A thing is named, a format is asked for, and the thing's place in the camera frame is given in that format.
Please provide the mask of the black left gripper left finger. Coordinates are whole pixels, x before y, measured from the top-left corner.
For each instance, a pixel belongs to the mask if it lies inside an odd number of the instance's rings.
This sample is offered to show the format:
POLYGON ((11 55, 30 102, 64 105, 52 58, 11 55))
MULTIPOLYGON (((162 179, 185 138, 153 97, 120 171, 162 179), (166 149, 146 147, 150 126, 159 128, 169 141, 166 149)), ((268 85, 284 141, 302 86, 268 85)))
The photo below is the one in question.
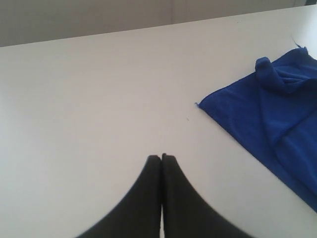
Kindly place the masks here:
POLYGON ((161 221, 161 159, 147 158, 123 199, 80 238, 159 238, 161 221))

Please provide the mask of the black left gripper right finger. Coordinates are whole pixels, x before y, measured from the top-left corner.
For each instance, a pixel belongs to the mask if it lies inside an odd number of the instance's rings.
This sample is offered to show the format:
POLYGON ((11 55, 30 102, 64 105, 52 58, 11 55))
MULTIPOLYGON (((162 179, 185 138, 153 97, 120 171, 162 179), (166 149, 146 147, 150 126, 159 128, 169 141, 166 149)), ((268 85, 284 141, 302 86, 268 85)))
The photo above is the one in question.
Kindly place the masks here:
POLYGON ((161 160, 163 229, 166 238, 249 238, 196 192, 176 158, 161 160))

